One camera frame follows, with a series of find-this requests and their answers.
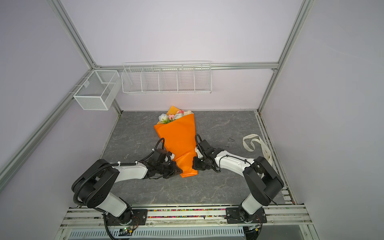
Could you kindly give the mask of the orange wrapping paper sheet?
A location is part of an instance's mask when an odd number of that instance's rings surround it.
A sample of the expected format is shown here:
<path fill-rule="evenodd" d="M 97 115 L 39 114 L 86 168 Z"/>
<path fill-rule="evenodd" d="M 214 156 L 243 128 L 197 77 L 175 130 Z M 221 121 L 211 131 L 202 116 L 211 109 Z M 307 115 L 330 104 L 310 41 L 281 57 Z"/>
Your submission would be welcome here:
<path fill-rule="evenodd" d="M 193 158 L 197 156 L 195 116 L 194 113 L 188 116 L 177 114 L 178 110 L 174 106 L 170 107 L 166 114 L 175 115 L 175 120 L 167 124 L 158 122 L 154 128 L 159 138 L 165 139 L 165 148 L 175 155 L 174 161 L 183 170 L 181 177 L 186 178 L 198 174 L 192 168 Z"/>

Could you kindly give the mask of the white fake rose stem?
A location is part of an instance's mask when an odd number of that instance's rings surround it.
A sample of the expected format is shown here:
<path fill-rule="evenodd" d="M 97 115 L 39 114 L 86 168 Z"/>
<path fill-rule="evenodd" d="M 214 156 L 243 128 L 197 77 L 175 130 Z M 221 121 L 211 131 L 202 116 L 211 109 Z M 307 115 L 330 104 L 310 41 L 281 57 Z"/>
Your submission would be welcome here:
<path fill-rule="evenodd" d="M 169 123 L 169 116 L 167 114 L 161 114 L 159 116 L 159 124 L 167 124 Z"/>

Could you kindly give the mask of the cream fake rose stem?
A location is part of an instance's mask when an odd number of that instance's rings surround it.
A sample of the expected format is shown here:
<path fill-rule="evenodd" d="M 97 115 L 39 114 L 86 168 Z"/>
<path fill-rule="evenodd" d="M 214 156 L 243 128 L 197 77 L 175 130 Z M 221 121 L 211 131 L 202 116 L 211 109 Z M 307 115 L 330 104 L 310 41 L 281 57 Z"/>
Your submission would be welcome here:
<path fill-rule="evenodd" d="M 193 114 L 192 111 L 184 111 L 184 113 L 183 113 L 184 116 L 188 116 L 188 115 L 191 115 L 191 114 Z"/>

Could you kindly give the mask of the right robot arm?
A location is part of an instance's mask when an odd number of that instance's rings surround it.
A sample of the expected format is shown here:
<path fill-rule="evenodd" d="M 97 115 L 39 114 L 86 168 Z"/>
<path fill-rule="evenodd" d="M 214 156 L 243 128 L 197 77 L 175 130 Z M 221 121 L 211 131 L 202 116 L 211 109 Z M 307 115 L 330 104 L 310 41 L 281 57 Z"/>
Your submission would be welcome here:
<path fill-rule="evenodd" d="M 280 175 L 264 157 L 249 159 L 233 155 L 221 148 L 212 147 L 200 135 L 195 136 L 197 156 L 193 158 L 193 169 L 198 171 L 222 169 L 242 176 L 250 194 L 234 210 L 227 213 L 227 219 L 240 223 L 263 221 L 263 207 L 274 202 L 274 197 L 284 187 Z"/>

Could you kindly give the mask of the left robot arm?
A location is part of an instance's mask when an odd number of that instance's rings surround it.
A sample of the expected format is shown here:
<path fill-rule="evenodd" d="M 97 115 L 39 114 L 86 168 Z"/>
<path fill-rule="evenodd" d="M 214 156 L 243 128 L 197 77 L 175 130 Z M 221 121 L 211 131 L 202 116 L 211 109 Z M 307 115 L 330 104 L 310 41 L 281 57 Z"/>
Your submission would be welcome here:
<path fill-rule="evenodd" d="M 111 193 L 115 183 L 127 180 L 168 179 L 183 171 L 173 161 L 174 154 L 165 149 L 161 138 L 151 153 L 134 163 L 109 163 L 97 160 L 72 185 L 73 202 L 78 206 L 97 210 L 104 218 L 120 225 L 130 225 L 137 217 L 132 207 Z"/>

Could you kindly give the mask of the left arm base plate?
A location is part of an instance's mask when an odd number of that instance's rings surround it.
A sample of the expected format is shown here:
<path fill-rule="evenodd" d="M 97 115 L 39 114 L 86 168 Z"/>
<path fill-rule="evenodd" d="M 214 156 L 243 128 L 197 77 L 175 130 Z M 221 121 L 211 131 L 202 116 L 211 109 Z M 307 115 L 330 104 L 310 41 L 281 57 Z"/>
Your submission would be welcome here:
<path fill-rule="evenodd" d="M 120 217 L 107 214 L 108 226 L 142 226 L 146 224 L 148 209 L 132 209 L 125 211 Z"/>

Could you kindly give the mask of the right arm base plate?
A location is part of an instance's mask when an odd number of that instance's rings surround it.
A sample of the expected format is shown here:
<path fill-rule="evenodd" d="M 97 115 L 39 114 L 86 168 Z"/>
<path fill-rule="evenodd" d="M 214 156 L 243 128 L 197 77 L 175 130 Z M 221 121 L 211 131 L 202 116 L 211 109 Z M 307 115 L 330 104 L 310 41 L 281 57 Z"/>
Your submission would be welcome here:
<path fill-rule="evenodd" d="M 265 210 L 259 208 L 255 213 L 248 214 L 242 207 L 226 208 L 225 219 L 228 224 L 264 224 L 267 223 Z"/>

